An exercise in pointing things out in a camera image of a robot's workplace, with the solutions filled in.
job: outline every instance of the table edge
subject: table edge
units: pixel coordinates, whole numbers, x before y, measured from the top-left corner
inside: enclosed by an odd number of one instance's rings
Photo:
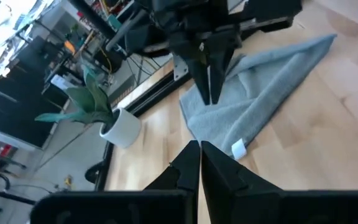
[[[166,96],[170,95],[172,92],[184,85],[188,80],[190,80],[190,78],[191,75],[187,73],[181,79],[175,81],[173,71],[171,71],[133,102],[127,105],[125,109],[138,118],[158,102],[163,100]],[[104,191],[106,187],[113,151],[114,144],[107,142],[103,154],[103,160],[100,164],[99,174],[97,175],[95,182],[95,191]]]

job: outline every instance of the yellow cable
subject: yellow cable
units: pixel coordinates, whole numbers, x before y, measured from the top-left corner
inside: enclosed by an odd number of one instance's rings
[[[109,10],[109,8],[107,7],[107,4],[106,4],[106,1],[105,0],[102,0],[101,1],[102,2],[102,10],[104,11],[104,13],[106,14],[106,17],[108,17],[109,16],[109,14],[110,14],[110,10]]]
[[[110,62],[110,59],[107,57],[106,53],[104,53],[103,49],[99,46],[100,48],[100,51],[102,51],[102,54],[106,57],[106,60],[107,62],[109,63],[109,75],[111,74],[111,71],[112,71],[112,66],[111,66],[111,62]]]

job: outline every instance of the desk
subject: desk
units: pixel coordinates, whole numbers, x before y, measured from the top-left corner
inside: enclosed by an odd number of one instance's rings
[[[291,28],[258,32],[236,51],[252,54],[338,33],[330,53],[239,161],[283,189],[358,189],[358,4],[351,2],[307,1]],[[105,190],[143,189],[193,139],[178,103],[192,83],[140,116],[143,126],[137,141],[112,152]],[[201,187],[198,203],[199,223],[209,223]]]

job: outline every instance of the white pot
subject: white pot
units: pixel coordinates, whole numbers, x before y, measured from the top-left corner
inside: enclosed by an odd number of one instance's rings
[[[142,123],[134,115],[122,108],[116,108],[112,112],[117,113],[117,111],[119,111],[119,116],[113,127],[110,130],[105,130],[106,125],[103,124],[99,133],[102,138],[114,145],[127,148],[135,142],[140,133]]]

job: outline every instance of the white tag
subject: white tag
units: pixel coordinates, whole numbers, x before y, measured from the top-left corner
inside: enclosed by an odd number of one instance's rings
[[[233,153],[235,160],[239,160],[247,155],[247,149],[242,139],[231,146],[231,152]]]
[[[60,75],[54,75],[52,80],[50,81],[52,84],[57,86],[61,90],[66,90],[67,88],[73,88],[75,87],[73,84],[65,80]]]

